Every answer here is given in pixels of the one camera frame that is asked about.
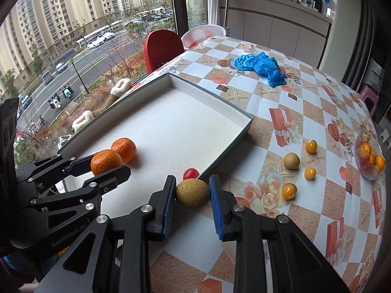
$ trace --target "table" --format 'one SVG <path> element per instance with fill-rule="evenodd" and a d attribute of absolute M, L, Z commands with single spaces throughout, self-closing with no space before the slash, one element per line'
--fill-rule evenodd
<path fill-rule="evenodd" d="M 271 88 L 267 78 L 230 66 L 237 56 L 260 52 L 277 60 L 287 85 Z M 166 72 L 194 82 L 254 116 L 248 135 L 216 169 L 223 188 L 248 201 L 258 214 L 287 214 L 351 291 L 357 292 L 376 259 L 386 208 L 384 175 L 376 181 L 366 180 L 355 162 L 354 141 L 361 126 L 376 138 L 360 95 L 295 58 L 229 37 L 209 38 L 128 93 Z M 334 125 L 343 139 L 336 142 L 328 125 Z M 313 139 L 318 144 L 316 155 L 305 150 L 306 142 Z M 288 152 L 300 157 L 297 171 L 282 164 Z M 314 180 L 304 179 L 306 167 L 316 169 Z M 290 202 L 281 197 L 286 182 L 298 187 Z M 212 287 L 221 281 L 223 293 L 233 292 L 235 243 L 218 240 L 210 205 L 199 212 L 180 207 L 174 212 L 169 238 L 163 244 L 151 244 L 153 291 L 197 292 L 197 285 Z M 267 289 L 272 292 L 266 243 L 264 250 Z"/>

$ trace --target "glass fruit bowl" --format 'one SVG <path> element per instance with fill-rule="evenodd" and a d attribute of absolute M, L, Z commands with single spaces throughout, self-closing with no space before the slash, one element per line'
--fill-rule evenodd
<path fill-rule="evenodd" d="M 355 143 L 355 157 L 361 174 L 368 180 L 376 180 L 384 172 L 384 163 L 383 166 L 375 166 L 377 155 L 380 155 L 384 162 L 378 141 L 370 135 L 366 128 L 362 128 Z"/>

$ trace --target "bus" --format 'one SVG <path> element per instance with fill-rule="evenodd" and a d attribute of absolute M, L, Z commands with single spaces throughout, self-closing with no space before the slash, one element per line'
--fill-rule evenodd
<path fill-rule="evenodd" d="M 120 27 L 124 25 L 124 21 L 122 20 L 118 20 L 118 21 L 115 21 L 115 22 L 112 22 L 111 24 L 109 25 L 105 25 L 101 28 L 98 28 L 97 30 L 87 34 L 86 36 L 84 36 L 84 38 L 76 41 L 77 44 L 79 44 L 79 47 L 82 48 L 82 45 L 87 45 L 87 43 L 90 41 L 90 40 L 93 40 L 95 37 L 97 37 L 98 35 L 102 34 L 102 33 L 105 33 L 107 31 L 110 31 L 110 30 L 113 30 L 117 27 Z"/>

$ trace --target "red chair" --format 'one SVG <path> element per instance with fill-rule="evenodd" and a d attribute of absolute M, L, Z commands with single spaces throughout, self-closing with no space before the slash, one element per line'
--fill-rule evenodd
<path fill-rule="evenodd" d="M 175 32 L 156 30 L 149 33 L 144 45 L 148 74 L 151 74 L 184 51 L 182 40 Z"/>

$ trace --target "kitchen cabinet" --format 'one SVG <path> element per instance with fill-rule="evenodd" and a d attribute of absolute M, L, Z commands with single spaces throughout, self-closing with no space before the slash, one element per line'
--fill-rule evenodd
<path fill-rule="evenodd" d="M 294 58 L 317 68 L 322 56 L 326 38 L 305 28 L 300 28 Z"/>
<path fill-rule="evenodd" d="M 294 56 L 300 27 L 273 17 L 269 48 Z"/>
<path fill-rule="evenodd" d="M 220 25 L 224 26 L 224 12 L 225 9 L 220 9 Z M 229 36 L 233 39 L 243 40 L 243 31 L 244 31 L 244 13 L 243 11 L 238 10 L 229 10 L 228 11 L 228 23 L 229 27 Z"/>
<path fill-rule="evenodd" d="M 271 16 L 245 12 L 243 40 L 268 47 L 272 19 Z"/>

